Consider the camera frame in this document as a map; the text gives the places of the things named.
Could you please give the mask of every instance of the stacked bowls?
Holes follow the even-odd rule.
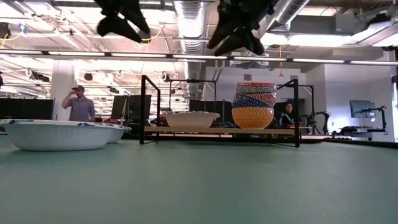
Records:
[[[232,117],[240,128],[266,128],[274,118],[275,83],[237,83]]]

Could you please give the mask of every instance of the gray t-shirt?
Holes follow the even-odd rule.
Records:
[[[90,121],[94,118],[95,110],[94,110],[94,102],[87,98],[79,99],[79,98],[70,98],[68,100],[68,106],[71,106],[70,110],[70,121]]]

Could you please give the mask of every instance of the green table surface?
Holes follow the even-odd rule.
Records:
[[[27,152],[0,136],[0,223],[398,223],[398,151],[120,141]]]

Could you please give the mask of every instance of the baseball cap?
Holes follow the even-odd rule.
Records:
[[[77,85],[75,87],[72,88],[72,90],[81,90],[81,91],[85,91],[85,88],[81,85]]]

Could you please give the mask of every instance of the ductwork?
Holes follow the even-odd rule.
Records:
[[[187,38],[203,38],[205,35],[206,2],[200,1],[175,1],[175,10],[178,14],[178,35]],[[181,49],[185,54],[202,54],[205,42],[198,40],[181,40]],[[204,79],[202,63],[184,62],[186,79]],[[199,85],[189,85],[190,96],[199,94]]]
[[[282,25],[283,31],[289,31],[289,24],[299,12],[310,2],[310,0],[279,0],[275,5],[275,13],[267,15],[260,21],[260,29],[256,32],[260,39],[268,30]]]

